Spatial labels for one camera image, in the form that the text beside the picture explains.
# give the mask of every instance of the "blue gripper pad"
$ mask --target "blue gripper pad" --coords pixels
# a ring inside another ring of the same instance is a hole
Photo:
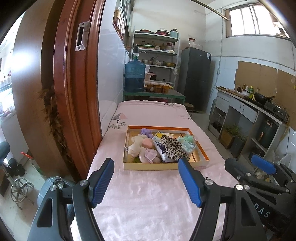
[[[191,201],[201,207],[203,188],[201,190],[200,187],[203,187],[205,178],[199,171],[194,170],[185,158],[179,160],[178,169]]]
[[[114,161],[107,158],[101,168],[94,171],[89,177],[89,201],[92,208],[102,202],[113,173]]]
[[[269,175],[276,173],[276,168],[274,165],[271,162],[264,160],[261,156],[253,155],[251,162]]]

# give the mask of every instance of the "red wooden door frame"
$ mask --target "red wooden door frame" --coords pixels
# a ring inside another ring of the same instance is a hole
[[[54,46],[54,89],[67,147],[86,178],[102,140],[97,56],[105,0],[66,0]],[[87,48],[75,51],[79,23],[90,21]]]

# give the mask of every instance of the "bed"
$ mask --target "bed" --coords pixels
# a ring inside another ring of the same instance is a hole
[[[105,240],[189,240],[200,209],[190,201],[178,170],[123,169],[128,125],[190,128],[210,159],[207,167],[198,168],[203,176],[211,178],[218,185],[233,187],[237,184],[225,171],[224,160],[214,144],[191,119],[183,105],[155,101],[121,102],[89,171],[90,175],[98,170],[107,157],[114,160],[114,174],[103,202],[93,210]],[[224,214],[225,205],[222,204],[213,240],[220,240]],[[76,220],[71,230],[73,239],[81,240]]]

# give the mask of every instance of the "curtain rod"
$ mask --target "curtain rod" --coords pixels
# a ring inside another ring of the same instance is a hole
[[[205,8],[207,8],[207,9],[213,11],[215,14],[218,14],[220,17],[224,18],[225,20],[229,20],[229,19],[226,18],[224,15],[222,15],[221,13],[219,13],[218,11],[216,11],[215,9],[209,7],[208,5],[206,5],[206,4],[204,4],[204,3],[202,3],[202,2],[200,2],[200,1],[198,1],[198,0],[191,0],[191,1],[192,1],[192,2],[195,2],[195,3],[199,4],[199,5],[202,5],[202,6],[204,6]]]

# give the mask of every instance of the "wok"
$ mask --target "wok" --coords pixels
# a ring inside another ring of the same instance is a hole
[[[272,100],[275,96],[265,97],[257,92],[255,92],[255,100],[258,101],[260,104],[265,105],[266,101]]]

